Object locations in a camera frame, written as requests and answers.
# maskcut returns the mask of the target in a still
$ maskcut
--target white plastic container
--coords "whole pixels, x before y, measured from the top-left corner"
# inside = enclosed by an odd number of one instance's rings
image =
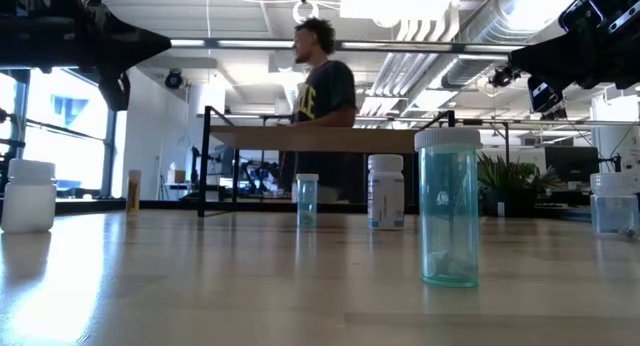
[[[2,225],[7,233],[44,232],[53,227],[56,210],[56,166],[13,159],[4,191]]]
[[[399,230],[404,227],[404,161],[399,155],[369,156],[369,227]]]
[[[635,183],[628,173],[591,175],[591,224],[596,235],[624,234],[633,238],[640,228]]]

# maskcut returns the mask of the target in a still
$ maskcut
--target exposed ductwork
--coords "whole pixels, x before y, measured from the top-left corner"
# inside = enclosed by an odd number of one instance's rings
[[[460,32],[456,41],[468,43],[527,42],[551,24],[572,0],[489,0]],[[462,89],[493,65],[491,60],[438,56],[429,71],[410,92],[408,107],[435,110],[456,92],[425,88]]]
[[[398,41],[450,41],[458,32],[459,16],[455,2],[437,21],[403,20]],[[361,108],[361,115],[385,115],[406,94],[435,56],[430,54],[390,53]]]

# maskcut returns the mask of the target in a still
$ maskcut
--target white pill bottle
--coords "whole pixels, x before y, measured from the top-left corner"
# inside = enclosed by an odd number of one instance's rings
[[[400,230],[404,227],[404,161],[399,155],[369,156],[369,227]]]

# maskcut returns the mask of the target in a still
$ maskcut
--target security camera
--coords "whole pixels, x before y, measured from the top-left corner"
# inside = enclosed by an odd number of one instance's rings
[[[175,69],[170,70],[169,75],[164,80],[164,85],[170,90],[177,90],[182,86],[184,79],[182,78],[182,71]]]

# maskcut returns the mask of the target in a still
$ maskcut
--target table surface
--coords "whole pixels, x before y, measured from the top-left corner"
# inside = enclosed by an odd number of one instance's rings
[[[414,153],[416,130],[346,127],[211,126],[211,135],[239,150]]]
[[[141,211],[0,235],[2,345],[637,345],[640,251],[483,219],[480,286],[419,277],[416,218]]]

